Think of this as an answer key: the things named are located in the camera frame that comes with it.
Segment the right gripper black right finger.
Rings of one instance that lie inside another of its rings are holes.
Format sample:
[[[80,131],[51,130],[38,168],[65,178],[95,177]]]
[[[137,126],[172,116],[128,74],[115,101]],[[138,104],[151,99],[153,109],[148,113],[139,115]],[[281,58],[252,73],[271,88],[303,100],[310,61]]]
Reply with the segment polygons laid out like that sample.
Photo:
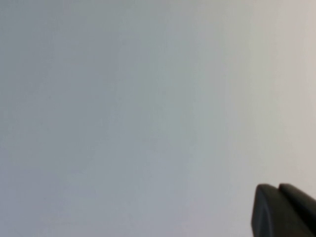
[[[316,200],[302,190],[291,184],[280,184],[278,189],[299,214],[316,214]]]

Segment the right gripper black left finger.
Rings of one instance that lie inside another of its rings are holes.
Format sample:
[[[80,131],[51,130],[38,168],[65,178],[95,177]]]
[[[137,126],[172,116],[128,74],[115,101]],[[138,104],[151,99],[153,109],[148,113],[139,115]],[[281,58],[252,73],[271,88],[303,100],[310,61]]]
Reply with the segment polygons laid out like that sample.
[[[251,218],[253,236],[314,237],[316,215],[299,214],[278,188],[268,184],[256,187]]]

